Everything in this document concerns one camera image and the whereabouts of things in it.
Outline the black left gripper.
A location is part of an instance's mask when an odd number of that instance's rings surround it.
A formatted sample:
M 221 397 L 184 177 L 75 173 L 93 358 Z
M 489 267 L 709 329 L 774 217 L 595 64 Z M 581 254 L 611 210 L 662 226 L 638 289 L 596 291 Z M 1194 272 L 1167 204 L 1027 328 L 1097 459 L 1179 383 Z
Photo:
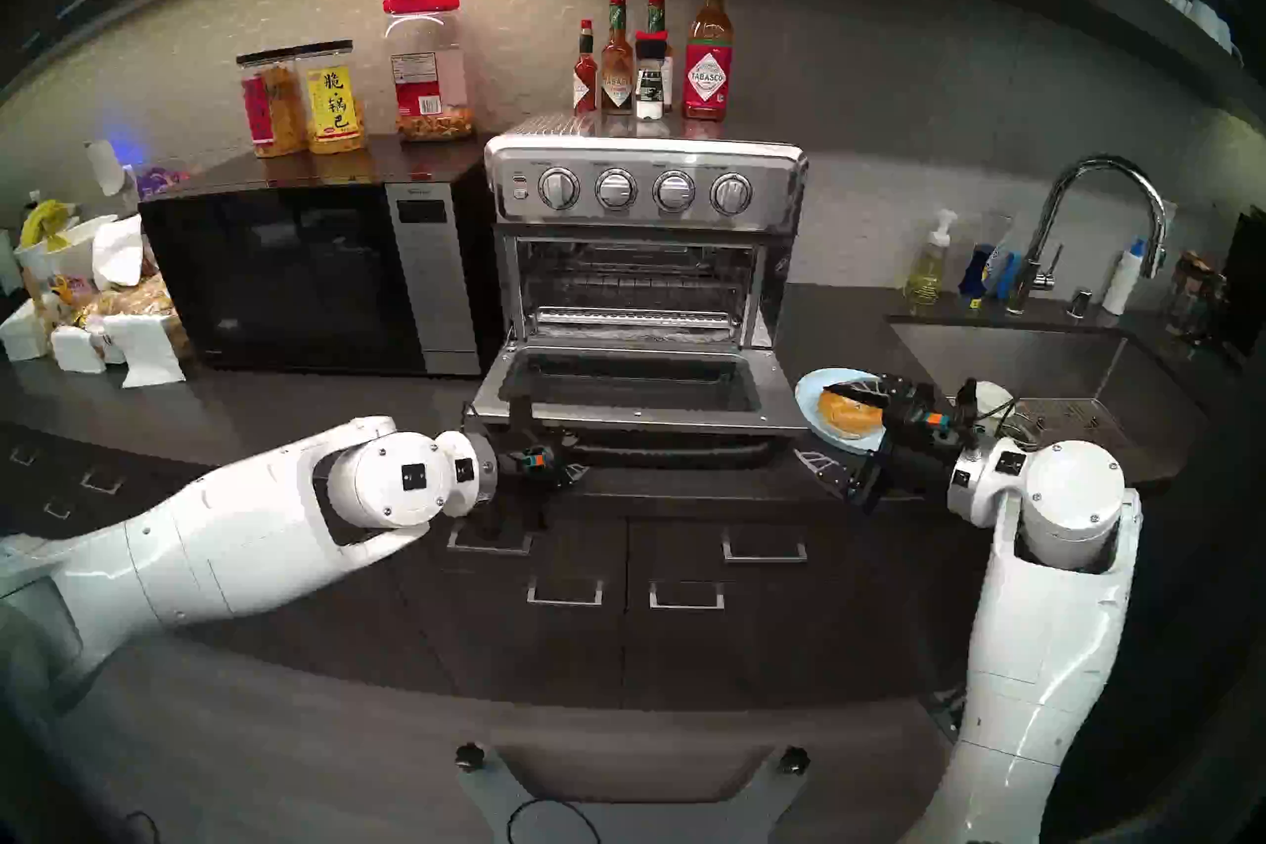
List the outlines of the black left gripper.
M 498 463 L 500 475 L 517 492 L 553 493 L 587 473 L 586 464 L 570 462 L 551 445 L 541 444 L 530 397 L 513 397 L 513 444 L 515 449 L 499 450 Z

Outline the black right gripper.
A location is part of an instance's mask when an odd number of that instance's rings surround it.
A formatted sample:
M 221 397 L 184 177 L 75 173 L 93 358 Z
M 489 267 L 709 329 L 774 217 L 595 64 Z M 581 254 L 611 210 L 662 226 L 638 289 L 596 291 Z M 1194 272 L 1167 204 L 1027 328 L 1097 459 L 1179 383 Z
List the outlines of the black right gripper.
M 795 448 L 795 458 L 820 488 L 866 514 L 893 493 L 947 502 L 965 450 L 965 388 L 952 407 L 937 406 L 931 382 L 909 382 L 895 375 L 836 382 L 824 392 L 876 407 L 884 431 L 879 449 L 860 456 Z

